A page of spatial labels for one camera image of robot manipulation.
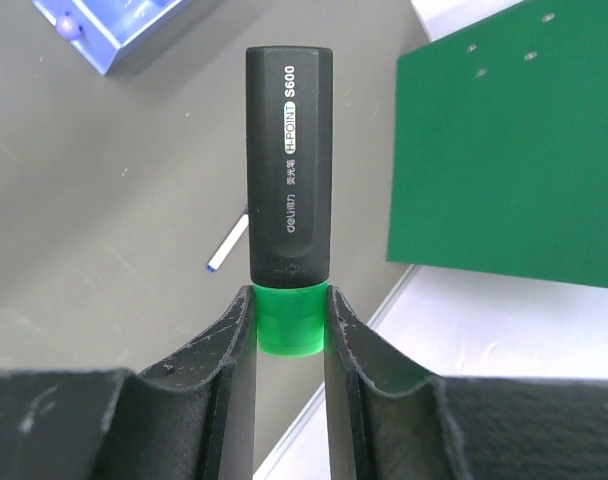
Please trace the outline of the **green ring binder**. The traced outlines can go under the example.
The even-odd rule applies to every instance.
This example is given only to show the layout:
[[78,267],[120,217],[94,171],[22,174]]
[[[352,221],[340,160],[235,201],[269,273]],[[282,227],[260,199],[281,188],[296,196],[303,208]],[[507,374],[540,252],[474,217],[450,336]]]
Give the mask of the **green ring binder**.
[[608,288],[608,1],[523,1],[400,57],[387,257]]

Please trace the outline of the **green black highlighter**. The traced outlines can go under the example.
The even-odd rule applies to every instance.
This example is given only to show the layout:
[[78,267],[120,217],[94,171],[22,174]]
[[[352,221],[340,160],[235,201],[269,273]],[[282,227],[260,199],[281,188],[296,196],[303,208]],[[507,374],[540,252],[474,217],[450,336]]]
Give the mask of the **green black highlighter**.
[[259,346],[307,357],[324,346],[330,275],[333,53],[246,51],[250,277]]

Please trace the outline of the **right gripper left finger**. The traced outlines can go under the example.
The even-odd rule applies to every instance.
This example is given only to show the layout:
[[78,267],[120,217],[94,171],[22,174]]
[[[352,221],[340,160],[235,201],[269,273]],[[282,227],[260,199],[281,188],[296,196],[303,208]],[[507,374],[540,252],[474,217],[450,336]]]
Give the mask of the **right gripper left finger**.
[[0,479],[249,479],[256,327],[250,287],[141,372],[0,370]]

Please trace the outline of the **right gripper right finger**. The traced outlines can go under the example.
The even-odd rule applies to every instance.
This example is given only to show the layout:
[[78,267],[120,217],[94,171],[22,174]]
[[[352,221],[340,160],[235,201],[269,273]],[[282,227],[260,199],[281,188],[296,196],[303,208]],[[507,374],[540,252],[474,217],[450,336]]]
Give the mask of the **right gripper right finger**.
[[335,479],[608,479],[608,380],[436,375],[336,287],[324,368]]

